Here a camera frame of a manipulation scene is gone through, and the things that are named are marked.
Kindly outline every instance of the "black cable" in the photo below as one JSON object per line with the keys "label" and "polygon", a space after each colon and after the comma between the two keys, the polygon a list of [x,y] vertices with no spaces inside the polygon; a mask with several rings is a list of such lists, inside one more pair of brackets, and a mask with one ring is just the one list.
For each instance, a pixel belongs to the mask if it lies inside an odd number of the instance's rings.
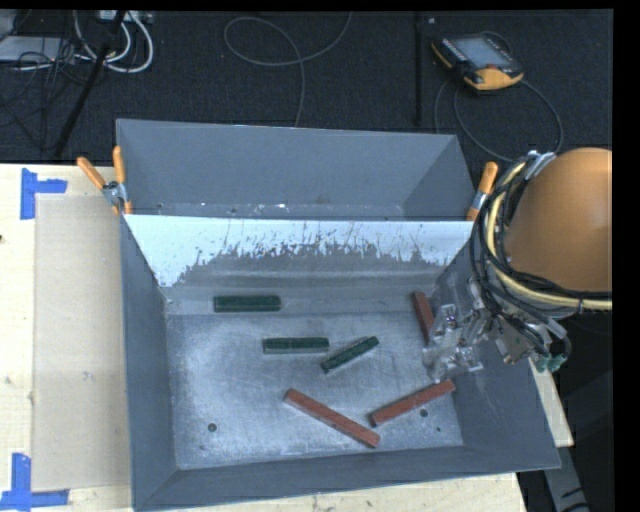
{"label": "black cable", "polygon": [[[553,107],[551,102],[537,88],[535,88],[529,82],[527,82],[526,80],[520,80],[519,83],[521,83],[525,87],[528,87],[535,94],[537,94],[545,103],[545,105],[549,108],[549,110],[551,110],[551,113],[553,114],[553,117],[555,118],[556,124],[558,126],[558,143],[556,144],[556,147],[553,150],[553,152],[558,153],[560,151],[560,148],[562,147],[562,144],[564,143],[564,128],[562,127],[562,121],[560,120],[560,116],[558,115],[558,112]],[[507,156],[501,155],[500,153],[496,153],[495,151],[489,149],[487,146],[482,144],[482,142],[480,142],[478,139],[476,139],[476,137],[474,137],[471,131],[467,128],[467,125],[464,123],[464,121],[462,121],[462,117],[460,115],[460,109],[458,107],[458,96],[462,89],[463,89],[463,86],[460,84],[458,85],[455,92],[453,93],[453,111],[455,113],[458,124],[460,125],[460,128],[462,128],[462,131],[464,131],[467,137],[471,139],[471,142],[473,142],[476,146],[482,149],[485,153],[488,153],[494,158],[498,158],[499,160],[503,160],[505,162],[509,162],[509,163],[514,162],[515,160],[513,158],[509,158]]]}
{"label": "black cable", "polygon": [[98,78],[98,73],[102,68],[102,64],[104,63],[104,60],[107,57],[107,52],[109,51],[109,43],[111,42],[112,39],[115,38],[116,34],[118,33],[118,30],[120,29],[120,24],[122,23],[122,20],[124,20],[124,17],[126,14],[127,14],[127,11],[123,9],[119,9],[116,12],[116,15],[109,27],[109,31],[108,31],[109,38],[108,40],[105,40],[103,42],[100,48],[100,53],[98,54],[98,59],[96,60],[91,70],[91,74],[87,79],[87,83],[84,85],[82,92],[78,97],[78,101],[76,102],[73,109],[71,110],[71,113],[69,114],[69,117],[67,118],[67,121],[64,127],[62,128],[62,132],[60,133],[60,137],[58,138],[58,142],[56,143],[56,146],[55,146],[54,155],[53,155],[54,158],[62,157],[62,151],[64,150],[64,147],[66,146],[67,141],[69,140],[69,136],[71,135],[71,132],[75,127],[76,121],[80,116],[80,112],[84,107],[84,103],[87,100],[89,93],[91,92],[91,88],[93,87],[93,85],[95,84]]}
{"label": "black cable", "polygon": [[9,30],[9,32],[5,32],[4,34],[0,34],[0,41],[2,41],[5,37],[14,35],[20,28],[20,26],[26,21],[32,11],[33,9],[28,9],[27,14],[23,16],[23,18],[20,20],[20,23],[18,23],[18,16],[13,18],[13,26],[11,27],[11,30]]}
{"label": "black cable", "polygon": [[[506,46],[507,51],[509,53],[511,53],[511,45],[509,44],[509,42],[502,37],[500,34],[498,34],[497,32],[491,32],[489,30],[485,30],[482,32],[483,34],[487,34],[487,35],[492,35],[494,37],[497,37],[498,39],[500,39],[504,46]],[[436,133],[440,133],[440,126],[439,126],[439,122],[438,122],[438,107],[440,104],[440,98],[442,96],[442,93],[445,89],[445,87],[447,86],[447,84],[451,81],[452,77],[450,77],[449,79],[447,79],[441,86],[440,89],[438,90],[438,93],[436,95],[436,99],[434,102],[434,106],[433,106],[433,119],[434,119],[434,128]],[[522,85],[524,85],[525,87],[529,88],[531,91],[533,91],[543,102],[544,104],[549,108],[549,110],[551,111],[551,113],[553,114],[553,117],[556,121],[556,124],[558,126],[558,143],[556,144],[555,149],[553,150],[554,153],[558,153],[560,151],[560,148],[562,147],[562,144],[564,143],[564,128],[562,126],[562,121],[560,119],[560,115],[558,114],[557,110],[554,108],[554,106],[551,104],[551,102],[546,98],[546,96],[544,96],[542,94],[542,92],[540,90],[538,90],[536,87],[534,87],[532,84],[530,84],[528,81],[526,80],[520,80],[520,82]],[[515,160],[505,156],[505,155],[501,155],[495,151],[493,151],[492,149],[488,148],[487,146],[485,146],[484,144],[482,144],[472,133],[471,131],[467,128],[467,125],[464,123],[464,121],[462,121],[462,117],[460,115],[460,110],[458,107],[458,95],[460,93],[460,91],[463,89],[463,85],[462,84],[458,84],[458,87],[456,87],[456,90],[453,93],[453,110],[454,110],[454,114],[456,116],[456,120],[458,122],[458,124],[460,125],[460,128],[462,128],[462,131],[465,133],[465,135],[467,137],[469,137],[469,139],[471,140],[471,142],[473,142],[476,146],[478,146],[481,150],[483,150],[485,153],[493,156],[494,158],[497,158],[498,160],[502,160],[504,162],[508,162],[508,163],[513,163]]]}

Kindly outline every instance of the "white cable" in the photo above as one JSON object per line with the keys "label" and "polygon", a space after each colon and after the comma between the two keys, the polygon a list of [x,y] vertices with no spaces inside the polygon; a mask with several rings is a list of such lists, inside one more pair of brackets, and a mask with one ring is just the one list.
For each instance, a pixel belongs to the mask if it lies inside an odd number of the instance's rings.
{"label": "white cable", "polygon": [[53,66],[53,62],[44,62],[42,64],[36,64],[35,66],[22,66],[13,69],[16,71],[36,71],[37,69],[49,69],[51,66]]}
{"label": "white cable", "polygon": [[[76,35],[78,36],[80,41],[82,41],[82,46],[83,46],[84,50],[89,54],[89,56],[91,58],[88,58],[86,56],[78,56],[78,57],[82,58],[84,60],[91,60],[91,61],[95,62],[96,59],[98,58],[98,56],[96,55],[96,53],[93,50],[91,50],[91,48],[85,42],[85,40],[84,40],[84,38],[82,36],[82,32],[80,31],[80,25],[78,24],[77,11],[75,11],[75,10],[73,11],[73,16],[74,16],[74,21],[75,21],[74,25],[75,25]],[[131,49],[131,35],[129,33],[129,30],[125,27],[125,23],[122,22],[122,24],[120,26],[124,30],[125,37],[127,39],[126,48],[119,55],[116,55],[115,57],[111,57],[111,58],[105,59],[105,62],[104,62],[103,65],[107,69],[111,69],[113,71],[117,71],[118,73],[140,73],[141,71],[144,71],[145,69],[147,69],[151,65],[151,62],[153,61],[153,54],[154,54],[153,40],[151,39],[151,34],[147,30],[147,28],[144,26],[144,24],[140,21],[140,18],[137,15],[132,14],[131,12],[129,12],[128,16],[131,17],[133,22],[138,26],[138,28],[140,29],[140,31],[142,32],[142,34],[145,37],[145,41],[146,41],[147,46],[149,48],[149,53],[147,55],[146,61],[142,65],[140,65],[138,67],[135,67],[135,68],[125,68],[125,67],[114,66],[114,65],[111,64],[112,62],[116,62],[116,61],[124,58],[127,55],[127,53],[130,51],[130,49]]]}
{"label": "white cable", "polygon": [[[78,19],[76,18],[76,33],[78,33],[79,27],[77,26],[77,21]],[[127,28],[127,26],[123,23],[122,25],[120,25],[120,27],[122,28],[123,32],[124,32],[124,37],[127,40],[127,43],[125,45],[124,50],[122,50],[122,52],[119,55],[115,55],[113,57],[107,57],[106,61],[107,62],[116,62],[118,60],[121,60],[123,58],[125,58],[127,56],[127,54],[129,53],[129,50],[131,50],[131,33],[129,32],[129,29]],[[77,53],[75,55],[75,57],[77,59],[82,59],[82,60],[89,60],[91,62],[95,62],[96,59],[98,58],[98,56],[93,53],[93,51],[91,50],[91,48],[89,47],[89,45],[87,45],[84,40],[82,41],[83,45],[86,46],[85,50],[87,51],[87,53],[89,53],[89,55],[91,55],[90,57],[87,57],[86,55],[82,55]]]}
{"label": "white cable", "polygon": [[[89,54],[89,57],[87,57],[86,55],[76,54],[76,58],[95,62],[96,59],[98,58],[98,55],[91,49],[91,47],[84,40],[82,31],[80,30],[80,25],[78,23],[78,11],[76,11],[75,9],[73,10],[73,21],[74,21],[74,28],[76,31],[76,35],[78,36],[78,39],[80,39],[80,41],[82,42],[82,47],[84,48],[84,50]],[[125,39],[127,40],[127,43],[125,45],[124,50],[122,50],[122,53],[120,53],[119,55],[115,55],[114,57],[107,57],[106,59],[107,62],[116,62],[120,59],[123,59],[124,57],[127,56],[127,54],[129,53],[129,50],[131,49],[131,34],[129,33],[129,29],[126,27],[124,22],[120,24],[120,28],[124,31],[124,36],[125,36]]]}
{"label": "white cable", "polygon": [[113,71],[117,71],[118,73],[140,73],[144,71],[153,62],[153,40],[151,39],[151,34],[147,30],[147,27],[140,21],[140,18],[134,14],[129,13],[133,22],[138,25],[140,31],[144,34],[145,41],[147,42],[147,46],[149,47],[149,54],[147,55],[147,60],[137,68],[121,68],[117,66],[112,66],[110,62],[105,62],[104,66],[108,69],[112,69]]}

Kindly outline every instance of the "gray bin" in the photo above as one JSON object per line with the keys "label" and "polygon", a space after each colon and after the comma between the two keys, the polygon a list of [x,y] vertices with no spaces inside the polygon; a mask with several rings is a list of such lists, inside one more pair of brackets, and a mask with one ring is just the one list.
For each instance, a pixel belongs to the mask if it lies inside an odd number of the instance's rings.
{"label": "gray bin", "polygon": [[[468,306],[473,189],[450,135],[117,122],[134,214],[121,255],[137,510],[557,467],[526,362],[485,369],[376,428],[376,449],[283,403],[290,387],[367,425],[430,384],[410,301]],[[221,295],[275,312],[217,313]],[[268,337],[380,344],[324,374]]]}

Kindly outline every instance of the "electronic device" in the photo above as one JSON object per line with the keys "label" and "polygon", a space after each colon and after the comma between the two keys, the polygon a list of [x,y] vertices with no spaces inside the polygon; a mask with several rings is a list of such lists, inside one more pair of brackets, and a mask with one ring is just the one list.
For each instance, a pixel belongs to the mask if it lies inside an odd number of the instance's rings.
{"label": "electronic device", "polygon": [[509,87],[524,76],[522,65],[485,33],[447,36],[432,41],[443,64],[478,92]]}

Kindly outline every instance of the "plywood table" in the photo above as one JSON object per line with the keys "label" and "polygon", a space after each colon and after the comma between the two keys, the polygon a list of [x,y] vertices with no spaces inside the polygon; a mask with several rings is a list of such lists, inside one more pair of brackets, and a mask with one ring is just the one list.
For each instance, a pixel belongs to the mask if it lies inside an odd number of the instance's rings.
{"label": "plywood table", "polygon": [[[67,180],[20,220],[21,171]],[[99,171],[109,181],[113,168]],[[0,490],[11,454],[54,510],[131,510],[118,223],[75,166],[0,164]],[[558,446],[573,443],[552,377],[534,372]],[[239,503],[212,512],[524,511],[515,474]]]}

